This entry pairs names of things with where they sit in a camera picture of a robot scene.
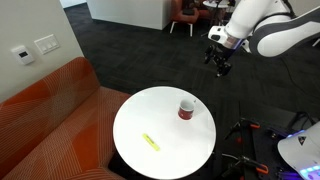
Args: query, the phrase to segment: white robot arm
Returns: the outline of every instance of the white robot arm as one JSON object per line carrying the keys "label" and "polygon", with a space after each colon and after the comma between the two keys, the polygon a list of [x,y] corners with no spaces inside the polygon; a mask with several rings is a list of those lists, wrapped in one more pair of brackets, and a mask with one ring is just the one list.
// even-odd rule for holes
{"label": "white robot arm", "polygon": [[287,0],[242,0],[226,26],[213,26],[208,38],[215,42],[205,54],[213,60],[217,76],[231,69],[227,62],[249,35],[249,49],[264,57],[282,55],[292,47],[320,36],[320,6],[294,17]]}

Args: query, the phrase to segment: chair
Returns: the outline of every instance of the chair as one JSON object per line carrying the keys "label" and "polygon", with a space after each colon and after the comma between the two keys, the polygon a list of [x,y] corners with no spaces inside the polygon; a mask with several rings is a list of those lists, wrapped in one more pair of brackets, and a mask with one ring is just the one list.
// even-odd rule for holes
{"label": "chair", "polygon": [[182,13],[182,0],[172,0],[172,25],[170,34],[176,23],[186,23],[190,25],[190,37],[192,37],[193,24],[197,22],[199,17],[199,12],[196,8],[193,8],[194,15],[184,15]]}
{"label": "chair", "polygon": [[208,8],[203,5],[203,1],[205,0],[198,0],[198,3],[196,3],[196,7],[199,11],[199,19],[211,20],[211,13]]}

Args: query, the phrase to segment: orange sofa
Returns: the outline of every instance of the orange sofa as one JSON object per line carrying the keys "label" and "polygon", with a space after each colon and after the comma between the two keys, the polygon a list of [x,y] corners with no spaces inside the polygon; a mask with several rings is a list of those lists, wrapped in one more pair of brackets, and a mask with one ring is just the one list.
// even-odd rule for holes
{"label": "orange sofa", "polygon": [[0,179],[123,179],[108,169],[113,122],[130,95],[76,58],[0,104]]}

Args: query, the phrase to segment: white wall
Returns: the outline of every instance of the white wall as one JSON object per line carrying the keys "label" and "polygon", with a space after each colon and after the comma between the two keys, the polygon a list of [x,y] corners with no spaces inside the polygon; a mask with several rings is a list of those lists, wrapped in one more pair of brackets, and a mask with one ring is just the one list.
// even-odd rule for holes
{"label": "white wall", "polygon": [[171,0],[87,0],[91,17],[162,30],[171,18]]}
{"label": "white wall", "polygon": [[289,0],[289,2],[298,16],[320,6],[320,0]]}
{"label": "white wall", "polygon": [[87,2],[86,0],[60,0],[63,8],[75,6]]}
{"label": "white wall", "polygon": [[[3,0],[0,24],[0,102],[83,56],[59,0]],[[33,41],[50,34],[61,47],[42,55]],[[10,52],[18,45],[25,45],[35,62],[19,64]]]}

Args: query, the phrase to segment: white robot body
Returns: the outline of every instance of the white robot body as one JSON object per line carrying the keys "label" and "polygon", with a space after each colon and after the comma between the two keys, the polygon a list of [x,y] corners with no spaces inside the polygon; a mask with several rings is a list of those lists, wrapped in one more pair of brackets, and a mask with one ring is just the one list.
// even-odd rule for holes
{"label": "white robot body", "polygon": [[[257,50],[264,57],[278,56],[304,40],[306,37],[317,34],[319,29],[320,23],[308,22],[296,28],[267,35],[259,41]],[[292,36],[284,39],[288,34],[292,34]]]}
{"label": "white robot body", "polygon": [[278,143],[281,157],[305,180],[320,179],[320,123]]}
{"label": "white robot body", "polygon": [[290,12],[280,0],[240,1],[226,25],[226,32],[232,37],[246,39],[259,20],[279,12]]}
{"label": "white robot body", "polygon": [[272,17],[269,17],[268,19],[262,21],[261,23],[259,23],[258,26],[256,27],[256,29],[259,29],[260,27],[262,27],[264,25],[268,25],[270,23],[287,22],[290,20],[291,20],[290,17],[284,16],[284,15],[272,16]]}

